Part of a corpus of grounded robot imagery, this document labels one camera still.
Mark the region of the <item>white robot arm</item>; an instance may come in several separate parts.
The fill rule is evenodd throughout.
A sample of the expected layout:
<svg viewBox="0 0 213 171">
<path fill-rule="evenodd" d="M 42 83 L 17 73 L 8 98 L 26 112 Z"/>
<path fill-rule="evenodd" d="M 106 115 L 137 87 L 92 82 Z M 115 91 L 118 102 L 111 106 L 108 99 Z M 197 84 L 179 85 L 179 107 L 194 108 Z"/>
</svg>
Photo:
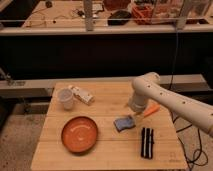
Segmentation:
<svg viewBox="0 0 213 171">
<path fill-rule="evenodd" d="M 128 101 L 130 109 L 141 113 L 153 99 L 213 137 L 213 106 L 162 88 L 159 83 L 160 76 L 155 72 L 135 77 Z"/>
</svg>

